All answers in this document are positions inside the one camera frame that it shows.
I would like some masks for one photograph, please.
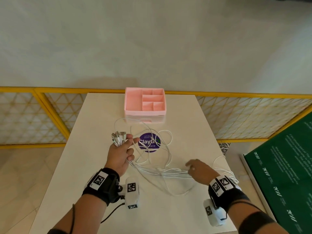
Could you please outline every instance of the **tile floor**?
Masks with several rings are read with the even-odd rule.
[[[226,160],[242,190],[264,210],[238,157],[259,145],[232,143]],[[28,234],[63,149],[0,150],[0,234]]]

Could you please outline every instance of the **wall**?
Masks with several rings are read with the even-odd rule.
[[[312,94],[312,5],[0,0],[0,85]]]

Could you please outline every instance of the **white cable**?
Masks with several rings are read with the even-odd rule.
[[[145,180],[147,180],[150,184],[152,184],[153,186],[155,186],[156,188],[158,188],[159,190],[165,192],[165,193],[168,193],[172,196],[180,196],[180,195],[184,195],[186,193],[188,193],[193,187],[194,185],[188,189],[186,192],[184,193],[181,193],[181,194],[174,194],[170,191],[167,183],[166,183],[166,180],[165,178],[182,178],[182,179],[192,179],[192,177],[188,174],[188,170],[182,170],[182,169],[178,169],[178,168],[171,168],[171,169],[168,169],[167,166],[171,163],[171,160],[172,160],[172,155],[169,151],[169,148],[168,148],[168,145],[172,142],[173,140],[173,135],[172,133],[169,131],[169,130],[161,130],[161,131],[156,131],[154,129],[151,129],[148,125],[146,125],[144,122],[140,121],[140,120],[136,120],[136,119],[131,119],[131,118],[119,118],[115,121],[114,123],[114,130],[117,131],[116,129],[116,122],[121,120],[121,119],[126,119],[126,120],[133,120],[133,121],[138,121],[142,124],[144,124],[146,126],[147,129],[145,130],[142,130],[141,132],[133,135],[134,137],[138,134],[142,134],[144,131],[150,131],[151,133],[151,141],[154,141],[156,145],[159,146],[159,148],[161,149],[164,149],[168,152],[168,160],[166,162],[166,164],[164,165],[163,168],[160,168],[160,167],[154,167],[154,168],[147,168],[147,167],[144,167],[143,164],[146,163],[147,161],[149,161],[150,165],[152,165],[152,162],[150,160],[150,146],[152,143],[150,143],[148,146],[145,146],[144,144],[140,143],[139,144],[139,147],[143,147],[144,150],[142,153],[139,152],[138,148],[136,147],[136,145],[133,143],[134,147],[135,147],[135,150],[139,153],[139,157],[135,160],[135,161],[129,161],[129,164],[131,166],[133,166],[134,168],[136,168],[138,170],[138,172],[143,176],[143,178]],[[166,144],[162,138],[162,136],[159,134],[160,132],[163,132],[163,131],[167,131],[170,133],[171,135],[171,140],[168,144]],[[159,140],[160,140],[160,143],[158,143],[156,141],[156,138],[154,139],[153,137],[153,132],[154,134],[156,134],[156,136],[158,136]],[[148,152],[148,156],[147,156],[147,159],[145,161],[142,161],[142,162],[139,162],[139,160],[142,158],[142,155],[145,153],[145,152]],[[235,178],[234,176],[234,173],[231,172],[231,171],[227,171],[225,169],[221,169],[221,168],[214,168],[214,163],[215,161],[219,158],[217,157],[214,161],[213,161],[213,169],[216,170],[216,171],[223,171],[223,174],[224,173],[229,173],[231,174],[231,176],[229,176],[229,178],[231,178],[233,181],[235,181],[236,183],[238,183],[238,180]],[[155,176],[161,176],[164,180],[164,183],[166,185],[166,189],[163,189],[161,187],[159,187],[158,185],[154,184],[153,182],[151,182],[150,180],[148,180],[144,175],[143,173],[146,173],[146,174],[150,174],[150,175],[155,175]]]

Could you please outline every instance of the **round sticker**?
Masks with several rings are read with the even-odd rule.
[[[159,149],[158,144],[160,144],[160,139],[154,133],[145,133],[140,136],[140,141],[138,142],[138,145],[140,149],[146,149],[145,147],[140,146],[141,144],[144,144],[144,146],[148,147],[150,153],[152,153],[152,152],[155,152],[157,149]]]

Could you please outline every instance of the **green banner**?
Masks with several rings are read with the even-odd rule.
[[[312,113],[245,156],[277,222],[312,233]]]

